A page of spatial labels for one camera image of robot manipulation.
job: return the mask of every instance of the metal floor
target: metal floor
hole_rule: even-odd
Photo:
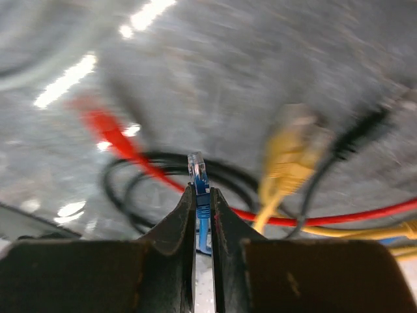
[[[1,44],[0,80],[65,46],[63,38],[77,26],[84,31],[82,21],[94,1],[48,1],[47,19],[26,29],[20,40]],[[12,3],[0,1],[2,14]],[[68,101],[81,93],[100,96],[147,149],[200,150],[259,177],[265,141],[284,104],[306,103],[341,132],[389,97],[395,83],[417,82],[415,1],[109,3],[106,22],[82,52],[70,54],[42,79],[0,93],[0,200],[86,239],[129,239],[136,233],[103,195],[100,173],[111,153],[70,109]],[[25,12],[24,6],[19,10]],[[14,18],[2,19],[0,34],[24,17],[13,12]],[[359,212],[414,197],[416,121],[411,103],[395,132],[340,164],[323,182],[312,215]],[[125,169],[115,184],[122,188],[134,173]],[[154,181],[141,190],[137,200],[155,219],[179,199]],[[292,212],[299,203],[300,194],[285,200]],[[343,227],[384,226],[404,217]],[[0,221],[0,232],[2,227],[7,225]],[[285,230],[268,228],[266,234],[278,238]],[[204,270],[210,265],[199,262],[199,288],[207,290],[198,312],[210,312],[212,298],[206,295],[212,286]],[[403,266],[417,290],[416,264]]]

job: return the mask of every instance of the black cable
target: black cable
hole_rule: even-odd
[[[166,175],[189,175],[188,159],[186,155],[166,152],[148,152],[143,155],[149,162],[157,165],[164,171]],[[128,160],[123,159],[117,159],[109,163],[104,168],[102,183],[106,196],[113,203],[115,208],[127,217],[129,223],[135,230],[140,234],[144,234],[146,231],[143,228],[151,228],[155,226],[155,223],[137,213],[145,210],[138,207],[137,204],[134,204],[133,195],[138,184],[151,177],[146,173],[137,174],[127,183],[121,198],[116,195],[111,183],[113,172],[121,166],[128,166],[130,164],[131,163]],[[258,182],[256,179],[237,168],[226,166],[217,161],[205,159],[205,165],[210,181],[219,183],[235,193],[248,206],[251,212],[256,212],[258,206]]]
[[[304,194],[300,214],[297,217],[297,225],[285,239],[290,239],[298,235],[306,224],[313,194],[329,169],[336,162],[348,160],[351,155],[357,153],[365,145],[378,140],[391,131],[393,124],[391,123],[390,114],[391,110],[383,107],[372,111],[363,119],[359,120],[349,131],[335,140],[328,156],[321,162],[316,174],[308,185],[307,191]]]
[[[297,216],[297,225],[294,229],[284,238],[290,239],[297,235],[301,229],[306,224],[308,218],[308,212],[310,210],[311,199],[319,186],[321,179],[329,172],[329,169],[339,160],[339,158],[334,154],[329,154],[322,162],[319,168],[317,169],[315,175],[311,179],[307,191],[304,195],[304,199],[301,205],[300,214]]]
[[[26,228],[32,227],[36,231],[42,231],[44,233],[43,236],[45,237],[48,237],[46,234],[71,239],[79,239],[81,237],[80,234],[68,228],[45,220],[39,216],[26,213],[18,207],[14,207],[13,205],[9,205],[0,201],[0,215],[2,215],[2,211],[9,216],[11,215],[12,218],[17,219],[18,222],[25,224]]]

